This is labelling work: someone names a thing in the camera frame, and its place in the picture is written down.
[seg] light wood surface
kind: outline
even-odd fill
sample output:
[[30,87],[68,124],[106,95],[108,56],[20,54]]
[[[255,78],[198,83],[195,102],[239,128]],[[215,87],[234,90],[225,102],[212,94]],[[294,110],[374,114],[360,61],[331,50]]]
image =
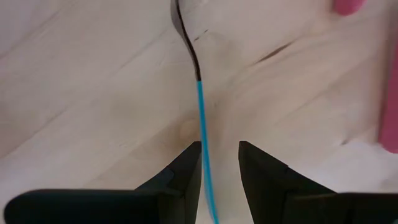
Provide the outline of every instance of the light wood surface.
[[[222,223],[252,222],[239,140],[338,192],[398,191],[398,156],[376,144],[393,3],[340,17],[330,0],[185,0]],[[134,189],[195,140],[168,1],[0,1],[0,207],[31,189]]]

